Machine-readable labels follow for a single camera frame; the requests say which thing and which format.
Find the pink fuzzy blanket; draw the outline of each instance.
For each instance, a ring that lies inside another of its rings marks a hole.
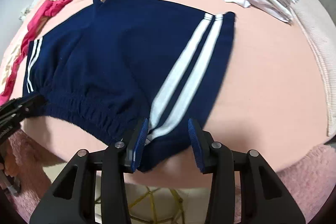
[[[10,138],[13,153],[20,168],[22,192],[11,197],[16,210],[29,218],[51,182],[43,166],[62,162],[28,137],[22,130]],[[314,147],[304,158],[278,173],[282,182],[298,203],[308,223],[327,200],[336,183],[336,151],[327,145]],[[235,222],[241,216],[240,189],[236,189]]]

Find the white stripe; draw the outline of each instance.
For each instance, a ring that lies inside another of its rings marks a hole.
[[[31,62],[30,62],[30,64],[29,64],[29,67],[28,67],[27,82],[28,82],[28,84],[29,84],[29,86],[30,86],[30,90],[31,90],[31,91],[34,91],[34,90],[33,90],[33,87],[32,87],[32,83],[31,83],[31,81],[30,81],[30,70],[31,70],[31,68],[34,66],[36,60],[39,58],[40,51],[41,51],[42,40],[43,40],[43,37],[41,37],[41,38],[38,40],[38,45],[37,45],[36,55],[34,56],[33,60],[31,60]]]
[[[175,62],[173,68],[169,72],[167,78],[162,84],[159,92],[154,98],[151,106],[150,117],[148,121],[148,131],[155,128],[159,123],[162,113],[167,107],[169,100],[171,99],[176,87],[181,81],[185,70],[193,58],[193,55],[197,49],[197,46],[202,39],[204,32],[209,26],[213,15],[205,13],[204,19],[198,24],[193,35],[184,48],[183,52],[179,56],[178,60]]]
[[[147,136],[149,141],[168,134],[181,122],[203,79],[205,71],[207,70],[216,41],[221,31],[222,22],[223,15],[216,15],[216,20],[211,27],[202,51],[172,111],[164,124],[161,127],[154,129],[153,132]]]
[[[30,64],[34,58],[34,55],[35,55],[35,51],[36,51],[36,45],[37,45],[37,39],[34,40],[34,46],[33,46],[33,50],[31,51],[31,55],[30,55],[30,59],[29,59],[29,63],[28,63],[28,76],[27,76],[27,79],[29,79],[29,71],[30,71]],[[28,93],[30,93],[30,90],[29,90],[29,87],[28,87],[28,81],[27,81],[27,89],[28,89]]]

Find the black tool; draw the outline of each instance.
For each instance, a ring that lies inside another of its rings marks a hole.
[[[213,174],[205,223],[234,222],[234,171],[240,172],[241,223],[306,223],[295,200],[258,151],[231,151],[214,142],[211,134],[192,119],[188,128],[197,166],[203,174]]]
[[[21,128],[20,122],[45,103],[42,95],[33,93],[3,104],[0,107],[0,145]]]

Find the mattress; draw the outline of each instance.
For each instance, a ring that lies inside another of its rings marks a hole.
[[[211,14],[236,13],[231,58],[204,126],[216,141],[241,152],[256,149],[278,171],[328,139],[323,82],[298,24],[288,25],[256,8],[244,9],[223,0],[168,1]],[[48,21],[39,37],[91,4],[92,0],[74,0]],[[5,59],[22,39],[33,14],[12,40]],[[20,67],[12,97],[22,95],[25,64]],[[66,161],[82,148],[91,152],[106,148],[84,130],[59,119],[31,118],[22,125],[29,136]],[[171,188],[209,187],[211,176],[199,173],[189,148],[152,171],[125,174],[125,181]]]

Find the metal rivet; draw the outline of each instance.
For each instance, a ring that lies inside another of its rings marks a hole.
[[[222,147],[222,144],[221,143],[219,143],[219,142],[213,142],[212,144],[211,144],[211,146],[213,147],[213,148],[221,148]]]
[[[114,145],[116,148],[123,148],[125,146],[124,142],[116,142]]]
[[[78,152],[77,152],[77,155],[78,156],[80,156],[80,157],[83,157],[83,156],[85,156],[86,155],[86,150],[85,149],[81,149],[81,150],[79,150]]]
[[[250,151],[250,155],[251,155],[252,157],[258,157],[258,156],[259,156],[259,152],[258,152],[257,150],[251,150],[251,151]]]

